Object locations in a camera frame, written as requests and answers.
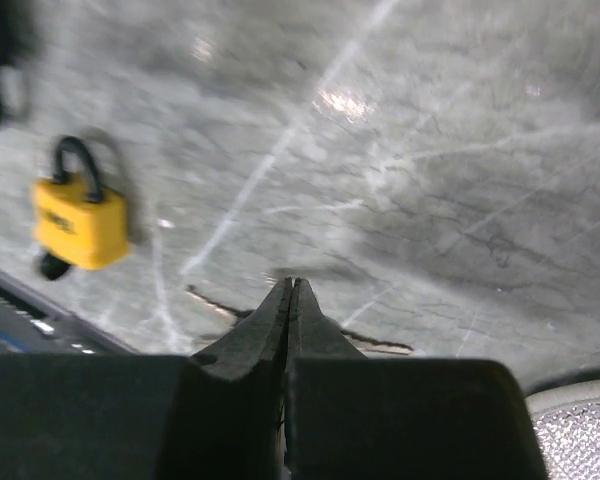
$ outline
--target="gray marble surface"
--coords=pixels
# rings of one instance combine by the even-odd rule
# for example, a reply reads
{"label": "gray marble surface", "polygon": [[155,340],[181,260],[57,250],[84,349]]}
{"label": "gray marble surface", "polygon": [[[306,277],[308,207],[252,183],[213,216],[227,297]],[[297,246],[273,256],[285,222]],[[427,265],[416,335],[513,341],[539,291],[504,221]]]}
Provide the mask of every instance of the gray marble surface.
{"label": "gray marble surface", "polygon": [[[325,313],[523,385],[600,366],[600,1],[35,0],[0,268],[148,352],[307,276]],[[130,256],[36,276],[30,184],[94,146]]]}

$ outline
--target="padlock body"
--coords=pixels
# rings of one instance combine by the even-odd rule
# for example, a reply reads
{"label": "padlock body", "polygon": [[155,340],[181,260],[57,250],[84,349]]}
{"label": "padlock body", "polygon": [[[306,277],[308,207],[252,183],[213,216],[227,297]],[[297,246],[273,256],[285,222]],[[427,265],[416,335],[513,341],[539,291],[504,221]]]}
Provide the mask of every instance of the padlock body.
{"label": "padlock body", "polygon": [[33,186],[35,238],[67,263],[99,270],[129,251],[124,198],[104,188],[102,203],[85,201],[86,185],[80,175],[57,185],[39,179]]}

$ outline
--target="yellow padlock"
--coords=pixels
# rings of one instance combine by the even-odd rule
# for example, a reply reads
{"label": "yellow padlock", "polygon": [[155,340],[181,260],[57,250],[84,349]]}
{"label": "yellow padlock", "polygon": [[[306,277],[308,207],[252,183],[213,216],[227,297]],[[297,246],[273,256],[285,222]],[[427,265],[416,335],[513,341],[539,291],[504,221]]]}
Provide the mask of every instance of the yellow padlock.
{"label": "yellow padlock", "polygon": [[[64,157],[77,155],[81,174],[67,172]],[[129,251],[125,199],[102,184],[93,155],[76,137],[64,137],[54,152],[50,179],[33,186],[35,238],[46,250],[39,265],[49,280],[71,266],[99,270]]]}

